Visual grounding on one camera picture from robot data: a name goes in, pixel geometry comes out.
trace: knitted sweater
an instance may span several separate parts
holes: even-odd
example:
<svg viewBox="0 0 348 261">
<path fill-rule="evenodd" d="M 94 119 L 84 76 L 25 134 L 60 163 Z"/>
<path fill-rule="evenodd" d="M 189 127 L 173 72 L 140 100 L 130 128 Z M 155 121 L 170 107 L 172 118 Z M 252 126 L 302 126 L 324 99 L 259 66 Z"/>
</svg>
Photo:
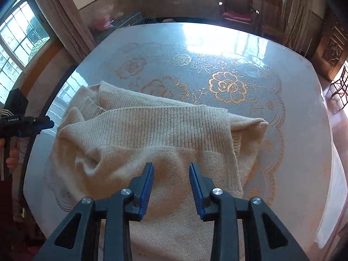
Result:
<svg viewBox="0 0 348 261">
<path fill-rule="evenodd" d="M 102 82 L 71 100 L 51 161 L 77 201 L 110 197 L 152 162 L 147 214 L 130 223 L 133 244 L 173 260 L 209 260 L 213 223 L 196 214 L 188 166 L 197 162 L 216 187 L 241 197 L 266 128 L 263 119 Z"/>
</svg>

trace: beige curtain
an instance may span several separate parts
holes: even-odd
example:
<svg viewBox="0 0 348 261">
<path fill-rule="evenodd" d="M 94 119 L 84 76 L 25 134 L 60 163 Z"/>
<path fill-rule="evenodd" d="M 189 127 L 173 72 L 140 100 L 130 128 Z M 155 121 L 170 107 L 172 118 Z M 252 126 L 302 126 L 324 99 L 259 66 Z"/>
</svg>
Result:
<svg viewBox="0 0 348 261">
<path fill-rule="evenodd" d="M 95 42 L 73 0 L 35 0 L 43 15 L 77 63 L 95 48 Z"/>
<path fill-rule="evenodd" d="M 288 39 L 285 46 L 301 52 L 311 17 L 312 0 L 283 0 L 281 24 Z"/>
</svg>

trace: screw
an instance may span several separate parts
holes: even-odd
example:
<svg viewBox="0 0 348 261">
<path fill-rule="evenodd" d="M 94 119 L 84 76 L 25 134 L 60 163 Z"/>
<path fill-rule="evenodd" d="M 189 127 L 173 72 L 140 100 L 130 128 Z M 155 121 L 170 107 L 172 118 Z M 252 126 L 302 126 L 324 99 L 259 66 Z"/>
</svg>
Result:
<svg viewBox="0 0 348 261">
<path fill-rule="evenodd" d="M 257 205 L 257 204 L 261 203 L 261 198 L 260 197 L 253 197 L 253 199 L 251 201 L 253 201 L 253 203 Z"/>
<path fill-rule="evenodd" d="M 122 195 L 129 195 L 132 191 L 129 188 L 124 188 L 121 190 Z"/>
<path fill-rule="evenodd" d="M 213 189 L 213 193 L 214 193 L 215 195 L 220 195 L 220 194 L 222 194 L 222 189 L 221 189 L 221 188 L 214 188 L 214 189 Z"/>
<path fill-rule="evenodd" d="M 84 198 L 82 198 L 81 202 L 82 202 L 82 204 L 89 204 L 92 202 L 92 198 L 84 197 Z"/>
</svg>

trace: glossy tabletop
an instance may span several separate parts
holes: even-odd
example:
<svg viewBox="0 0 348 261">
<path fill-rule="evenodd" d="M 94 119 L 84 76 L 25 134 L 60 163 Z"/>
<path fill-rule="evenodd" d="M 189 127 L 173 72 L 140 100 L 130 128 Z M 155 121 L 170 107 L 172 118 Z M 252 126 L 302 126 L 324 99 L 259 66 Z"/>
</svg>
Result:
<svg viewBox="0 0 348 261">
<path fill-rule="evenodd" d="M 56 125 L 37 136 L 24 184 L 46 236 L 76 203 L 50 168 L 57 126 L 78 88 L 102 80 L 268 121 L 244 197 L 262 197 L 305 250 L 313 244 L 328 196 L 333 143 L 311 63 L 264 38 L 195 23 L 118 29 L 64 84 L 48 112 Z"/>
</svg>

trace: blue gripper pad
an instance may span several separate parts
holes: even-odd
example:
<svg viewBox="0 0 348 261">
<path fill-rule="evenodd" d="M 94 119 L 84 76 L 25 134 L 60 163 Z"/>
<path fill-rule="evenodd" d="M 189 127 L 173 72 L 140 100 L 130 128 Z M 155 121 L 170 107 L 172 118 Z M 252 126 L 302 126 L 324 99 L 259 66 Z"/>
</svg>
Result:
<svg viewBox="0 0 348 261">
<path fill-rule="evenodd" d="M 153 183 L 154 183 L 154 166 L 150 163 L 147 177 L 144 182 L 143 191 L 141 192 L 141 195 L 140 195 L 140 206 L 139 206 L 140 219 L 143 219 L 144 215 L 146 214 Z"/>
<path fill-rule="evenodd" d="M 197 214 L 199 215 L 201 219 L 203 219 L 205 214 L 204 204 L 203 204 L 203 195 L 202 195 L 201 188 L 199 186 L 198 178 L 194 170 L 193 164 L 189 166 L 189 178 L 190 178 L 190 184 L 192 188 L 192 194 L 194 196 L 194 203 L 196 205 Z"/>
</svg>

